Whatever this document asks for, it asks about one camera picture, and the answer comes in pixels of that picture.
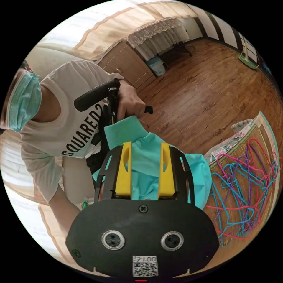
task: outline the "qr code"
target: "qr code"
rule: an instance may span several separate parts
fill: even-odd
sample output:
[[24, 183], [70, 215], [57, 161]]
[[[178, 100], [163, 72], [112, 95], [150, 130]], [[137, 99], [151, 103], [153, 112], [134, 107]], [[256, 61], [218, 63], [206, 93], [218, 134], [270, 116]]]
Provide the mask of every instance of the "qr code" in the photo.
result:
[[158, 276], [157, 262], [133, 262], [133, 277]]

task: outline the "blue bucket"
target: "blue bucket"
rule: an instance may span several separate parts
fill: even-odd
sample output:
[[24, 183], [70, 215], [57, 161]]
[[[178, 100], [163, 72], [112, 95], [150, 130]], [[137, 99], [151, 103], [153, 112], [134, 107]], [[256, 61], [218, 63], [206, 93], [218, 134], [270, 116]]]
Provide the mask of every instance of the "blue bucket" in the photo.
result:
[[166, 70], [163, 65], [163, 61], [155, 56], [152, 59], [147, 61], [147, 65], [152, 69], [152, 71], [157, 75], [157, 76], [162, 76], [165, 74]]

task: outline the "hand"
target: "hand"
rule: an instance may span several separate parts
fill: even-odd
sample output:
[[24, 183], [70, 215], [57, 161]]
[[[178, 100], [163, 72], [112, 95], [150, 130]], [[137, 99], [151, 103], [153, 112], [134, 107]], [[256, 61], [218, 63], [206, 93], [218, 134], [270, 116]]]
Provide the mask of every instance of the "hand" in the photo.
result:
[[120, 83], [117, 120], [121, 121], [133, 115], [140, 118], [144, 114], [145, 103], [138, 97], [134, 87], [124, 80]]

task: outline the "surgical mask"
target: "surgical mask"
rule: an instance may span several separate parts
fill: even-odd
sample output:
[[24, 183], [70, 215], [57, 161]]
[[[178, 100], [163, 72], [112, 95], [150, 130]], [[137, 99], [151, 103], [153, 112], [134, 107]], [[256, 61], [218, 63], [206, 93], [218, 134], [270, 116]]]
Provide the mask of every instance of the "surgical mask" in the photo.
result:
[[23, 73], [12, 90], [8, 101], [7, 128], [20, 132], [38, 112], [41, 98], [39, 76], [29, 72]]

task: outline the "lace curtain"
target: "lace curtain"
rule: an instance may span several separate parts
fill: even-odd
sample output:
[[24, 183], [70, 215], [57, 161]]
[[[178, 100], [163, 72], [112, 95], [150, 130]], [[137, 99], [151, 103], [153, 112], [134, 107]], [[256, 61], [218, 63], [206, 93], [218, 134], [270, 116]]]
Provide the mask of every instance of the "lace curtain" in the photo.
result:
[[167, 19], [140, 29], [125, 39], [148, 61], [179, 42], [190, 40], [178, 19]]

